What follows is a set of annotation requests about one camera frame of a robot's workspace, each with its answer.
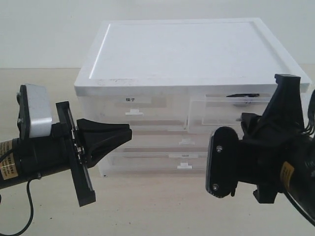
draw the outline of white lid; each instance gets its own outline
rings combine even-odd
[[[75,82],[78,96],[273,92],[276,73],[311,80],[260,19],[104,22]],[[255,91],[257,85],[264,91]]]

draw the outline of white plastic storage cabinet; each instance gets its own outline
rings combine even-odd
[[[85,118],[134,131],[100,162],[101,172],[189,170],[188,159],[205,168],[216,128],[240,130],[242,112],[264,111],[276,73],[300,76],[307,91],[309,77],[260,19],[111,21],[102,24],[75,90]]]

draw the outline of yellow warning label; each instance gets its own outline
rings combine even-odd
[[[291,166],[288,162],[284,162],[281,168],[281,172],[280,172],[280,180],[284,184],[287,190],[290,189],[290,180],[291,180],[293,172],[294,172],[294,167]]]
[[[0,156],[2,156],[3,154],[5,154],[7,151],[11,149],[12,149],[12,140],[0,143]],[[8,155],[0,163],[0,171],[2,174],[2,178],[4,180],[18,176],[18,172],[16,171],[16,166],[14,163],[13,153]]]

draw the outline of plastic drawer unit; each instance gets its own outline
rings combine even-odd
[[[276,73],[311,80],[260,19],[104,22],[75,82],[85,118],[128,123],[110,170],[204,170],[211,132],[261,114]]]

